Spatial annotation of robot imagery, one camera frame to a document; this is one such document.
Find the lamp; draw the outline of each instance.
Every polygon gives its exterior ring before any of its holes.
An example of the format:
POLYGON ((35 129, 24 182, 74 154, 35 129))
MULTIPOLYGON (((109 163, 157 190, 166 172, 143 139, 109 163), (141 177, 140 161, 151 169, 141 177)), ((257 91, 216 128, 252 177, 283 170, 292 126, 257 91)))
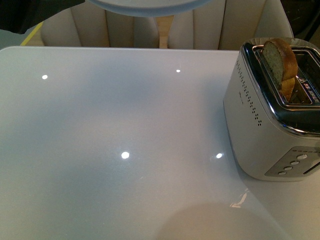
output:
MULTIPOLYGON (((211 0, 89 0, 114 13, 159 17, 189 11, 211 0)), ((24 34, 29 28, 85 0, 0 0, 0 29, 24 34)))

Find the black object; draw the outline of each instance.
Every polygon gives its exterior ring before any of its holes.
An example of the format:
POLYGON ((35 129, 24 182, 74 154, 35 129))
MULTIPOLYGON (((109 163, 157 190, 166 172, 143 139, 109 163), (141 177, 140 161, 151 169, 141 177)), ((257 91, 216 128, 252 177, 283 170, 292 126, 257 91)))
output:
POLYGON ((320 25, 320 0, 281 0, 293 35, 309 41, 320 25))
POLYGON ((24 34, 51 16, 85 0, 0 0, 0 29, 24 34))

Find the chair backrest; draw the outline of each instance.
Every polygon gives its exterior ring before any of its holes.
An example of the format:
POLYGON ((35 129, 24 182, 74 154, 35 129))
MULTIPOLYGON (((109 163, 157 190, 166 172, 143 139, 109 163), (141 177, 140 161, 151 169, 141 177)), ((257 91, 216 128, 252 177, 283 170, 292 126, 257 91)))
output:
POLYGON ((293 37, 280 0, 213 0, 174 16, 168 48, 239 50, 260 37, 293 37))
POLYGON ((46 46, 158 48, 154 17, 133 17, 104 10, 88 1, 46 19, 41 28, 46 46))

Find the bread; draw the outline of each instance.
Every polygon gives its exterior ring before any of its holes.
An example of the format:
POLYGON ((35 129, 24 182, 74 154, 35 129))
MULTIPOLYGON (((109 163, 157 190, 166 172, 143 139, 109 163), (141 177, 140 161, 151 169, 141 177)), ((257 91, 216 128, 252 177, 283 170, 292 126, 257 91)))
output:
POLYGON ((273 82, 289 102, 298 74, 298 63, 290 45, 280 38, 265 42, 262 55, 273 73, 273 82))

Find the toaster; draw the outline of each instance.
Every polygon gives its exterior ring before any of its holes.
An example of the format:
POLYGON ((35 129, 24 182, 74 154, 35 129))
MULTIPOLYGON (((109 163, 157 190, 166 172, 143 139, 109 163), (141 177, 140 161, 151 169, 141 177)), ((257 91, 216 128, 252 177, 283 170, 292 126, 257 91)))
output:
POLYGON ((301 181, 320 169, 320 51, 283 38, 298 63, 287 101, 262 55, 269 39, 253 38, 239 51, 223 98, 229 138, 235 160, 253 178, 301 181))

